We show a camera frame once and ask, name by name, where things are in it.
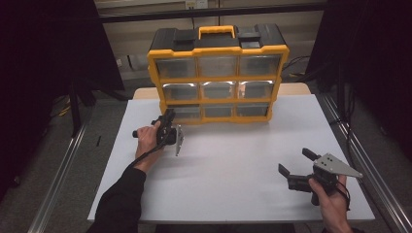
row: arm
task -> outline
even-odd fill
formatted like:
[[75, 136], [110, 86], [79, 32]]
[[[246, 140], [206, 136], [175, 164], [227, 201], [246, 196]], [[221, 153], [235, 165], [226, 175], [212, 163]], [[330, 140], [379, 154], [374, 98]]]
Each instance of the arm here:
[[[156, 146], [155, 134], [160, 125], [138, 129], [139, 141], [135, 157]], [[94, 223], [88, 229], [92, 232], [137, 232], [137, 225], [142, 213], [140, 200], [144, 190], [146, 173], [160, 157], [158, 150], [133, 167], [127, 167], [120, 179], [113, 184], [100, 199]]]
[[[346, 176], [339, 175], [338, 180], [338, 188], [345, 193], [346, 190], [342, 185], [346, 185]], [[353, 233], [354, 230], [355, 232], [361, 232], [358, 229], [352, 229], [350, 226], [346, 215], [346, 200], [341, 194], [335, 192], [327, 196], [322, 186], [314, 179], [309, 179], [309, 184], [313, 191], [318, 194], [326, 232]]]

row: white tabletop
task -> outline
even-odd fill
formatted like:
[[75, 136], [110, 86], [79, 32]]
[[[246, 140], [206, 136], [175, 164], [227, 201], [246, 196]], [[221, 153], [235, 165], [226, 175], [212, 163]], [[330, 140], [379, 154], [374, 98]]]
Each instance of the white tabletop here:
[[[131, 100], [101, 185], [87, 219], [94, 220], [101, 195], [133, 161], [137, 140], [131, 132], [160, 115], [158, 100]], [[314, 95], [278, 96], [266, 123], [183, 125], [180, 155], [168, 146], [148, 174], [142, 196], [142, 222], [250, 223], [320, 220], [311, 194], [288, 190], [278, 173], [282, 163], [292, 174], [312, 173], [308, 148], [347, 162]], [[354, 178], [349, 220], [374, 219]]]

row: hand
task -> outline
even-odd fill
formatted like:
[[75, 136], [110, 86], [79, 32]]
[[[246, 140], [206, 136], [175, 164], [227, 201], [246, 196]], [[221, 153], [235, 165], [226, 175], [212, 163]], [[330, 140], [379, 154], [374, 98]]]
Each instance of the hand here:
[[[339, 184], [337, 187], [346, 193], [345, 188], [342, 185], [346, 185], [346, 176], [339, 175]], [[349, 233], [353, 232], [349, 225], [346, 208], [347, 203], [345, 198], [338, 192], [334, 192], [330, 196], [327, 196], [324, 188], [320, 183], [316, 182], [313, 178], [309, 179], [309, 185], [312, 190], [318, 194], [319, 203], [321, 206], [321, 214], [324, 219], [324, 225], [327, 232], [330, 233]]]
[[[140, 157], [143, 153], [156, 147], [156, 133], [157, 129], [160, 126], [160, 121], [157, 121], [153, 126], [145, 126], [137, 130], [137, 135], [139, 135], [137, 150], [135, 157]], [[142, 170], [145, 173], [151, 169], [155, 164], [157, 159], [160, 157], [163, 152], [163, 148], [151, 153], [149, 156], [144, 158], [142, 161], [139, 161], [134, 165], [134, 168]]]

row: black sleeve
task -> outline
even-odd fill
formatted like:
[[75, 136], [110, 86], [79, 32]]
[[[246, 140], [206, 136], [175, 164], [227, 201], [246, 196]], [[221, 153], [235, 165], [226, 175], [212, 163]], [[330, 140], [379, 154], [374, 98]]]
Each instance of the black sleeve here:
[[92, 232], [137, 232], [142, 213], [142, 197], [146, 174], [133, 167], [127, 167], [120, 179], [100, 199], [94, 223], [87, 233]]

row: yellow organizer box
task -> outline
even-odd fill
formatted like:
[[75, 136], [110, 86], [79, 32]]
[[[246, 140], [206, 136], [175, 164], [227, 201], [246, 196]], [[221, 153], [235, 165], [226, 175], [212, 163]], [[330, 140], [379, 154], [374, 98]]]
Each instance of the yellow organizer box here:
[[289, 49], [276, 24], [162, 28], [148, 53], [160, 109], [176, 123], [268, 121]]

